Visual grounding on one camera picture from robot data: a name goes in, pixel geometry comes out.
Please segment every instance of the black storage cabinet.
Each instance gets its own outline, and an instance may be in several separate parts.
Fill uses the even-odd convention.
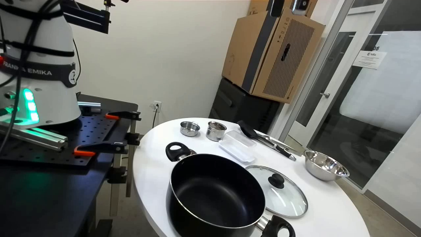
[[[226,78],[221,79],[209,118],[237,123],[243,120],[267,133],[280,103],[248,94]]]

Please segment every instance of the cardboard box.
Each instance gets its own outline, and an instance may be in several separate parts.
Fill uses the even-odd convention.
[[[316,50],[324,25],[284,8],[239,18],[222,76],[259,97],[290,103]]]
[[[292,9],[294,0],[285,0],[284,7]],[[305,16],[310,18],[313,14],[314,8],[316,6],[317,0],[310,0],[309,6]],[[247,16],[253,15],[260,12],[265,12],[270,10],[272,5],[272,0],[251,0],[250,6],[248,7]]]

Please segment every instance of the wall outlet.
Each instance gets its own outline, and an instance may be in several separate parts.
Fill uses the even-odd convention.
[[[155,111],[158,111],[158,113],[159,112],[161,112],[161,106],[162,106],[162,102],[160,102],[160,101],[154,101],[154,102],[152,102],[150,105],[149,105],[149,107],[155,112]]]

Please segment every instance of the black spatula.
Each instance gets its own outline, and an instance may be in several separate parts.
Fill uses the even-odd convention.
[[[277,144],[273,143],[272,141],[266,139],[265,137],[259,135],[256,131],[254,131],[253,128],[251,128],[250,126],[248,126],[243,120],[238,121],[237,123],[240,128],[241,131],[244,133],[244,135],[246,135],[248,138],[251,139],[255,139],[257,141],[259,141],[260,143],[278,151],[279,153],[281,153],[282,155],[288,157],[289,159],[296,161],[297,159],[291,155],[289,152],[285,151],[284,148],[278,146]]]

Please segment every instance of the paper sign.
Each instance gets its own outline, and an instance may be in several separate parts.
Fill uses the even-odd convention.
[[[386,54],[386,52],[361,50],[352,65],[357,67],[378,69]]]

